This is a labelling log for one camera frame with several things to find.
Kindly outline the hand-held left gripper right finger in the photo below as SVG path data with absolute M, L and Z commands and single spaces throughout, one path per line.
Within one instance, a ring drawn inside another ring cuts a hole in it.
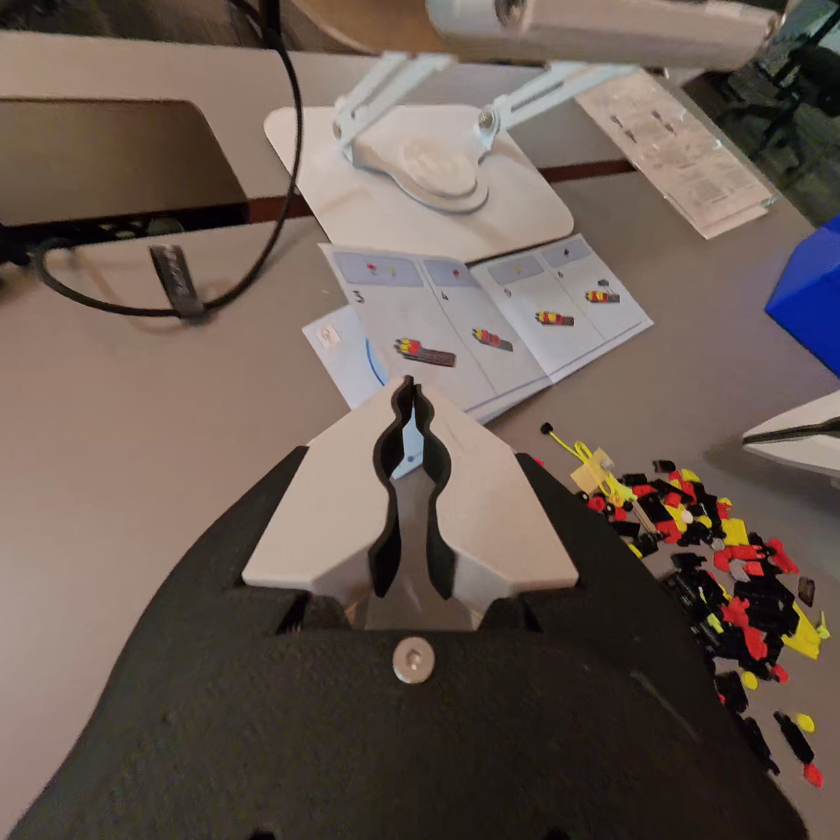
M 433 387 L 415 386 L 428 502 L 429 579 L 479 616 L 524 592 L 575 587 L 579 572 L 515 451 Z

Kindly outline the pile of loose lego pieces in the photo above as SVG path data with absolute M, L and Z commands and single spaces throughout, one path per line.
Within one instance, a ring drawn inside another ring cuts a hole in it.
M 573 479 L 568 490 L 518 455 L 579 579 L 518 600 L 529 627 L 589 648 L 658 694 L 694 730 L 711 699 L 768 774 L 781 768 L 749 713 L 788 685 L 791 657 L 818 663 L 830 638 L 793 583 L 805 581 L 784 543 L 763 539 L 697 473 L 657 459 L 648 471 Z

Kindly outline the paper sheet in clear sleeve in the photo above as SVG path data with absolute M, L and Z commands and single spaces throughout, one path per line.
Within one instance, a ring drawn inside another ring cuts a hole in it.
M 646 71 L 576 101 L 704 239 L 759 219 L 774 203 L 765 181 Z

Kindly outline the brown curved wooden board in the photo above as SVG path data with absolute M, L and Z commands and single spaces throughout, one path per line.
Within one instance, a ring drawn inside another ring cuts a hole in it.
M 448 52 L 425 1 L 283 1 L 280 21 L 296 50 L 361 56 Z

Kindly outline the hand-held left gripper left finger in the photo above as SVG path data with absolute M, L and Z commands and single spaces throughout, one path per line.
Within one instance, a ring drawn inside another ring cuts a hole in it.
M 391 382 L 306 447 L 242 578 L 348 607 L 391 588 L 402 556 L 392 476 L 405 457 L 411 376 Z

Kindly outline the white desk lamp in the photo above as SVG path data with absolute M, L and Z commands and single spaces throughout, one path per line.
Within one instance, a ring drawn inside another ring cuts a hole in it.
M 736 70 L 796 2 L 426 3 L 446 53 L 386 51 L 330 107 L 279 108 L 266 137 L 333 245 L 466 263 L 572 234 L 571 211 L 513 128 L 636 70 Z M 476 108 L 405 105 L 459 61 L 536 66 Z

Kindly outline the lego instruction booklet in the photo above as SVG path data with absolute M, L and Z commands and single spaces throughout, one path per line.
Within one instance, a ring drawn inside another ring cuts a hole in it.
M 485 424 L 654 324 L 581 235 L 472 265 L 320 249 L 347 304 L 303 333 L 351 410 L 409 375 Z

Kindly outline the blue plastic bin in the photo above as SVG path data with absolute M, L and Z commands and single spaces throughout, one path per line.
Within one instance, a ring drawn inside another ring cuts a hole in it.
M 839 376 L 839 216 L 794 248 L 764 311 Z

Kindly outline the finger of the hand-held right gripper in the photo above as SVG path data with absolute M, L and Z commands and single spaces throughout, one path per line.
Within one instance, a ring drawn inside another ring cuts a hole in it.
M 744 442 L 793 442 L 818 436 L 839 438 L 839 393 L 834 392 L 772 418 Z
M 839 479 L 839 438 L 825 435 L 768 443 L 746 443 L 753 455 L 782 466 Z

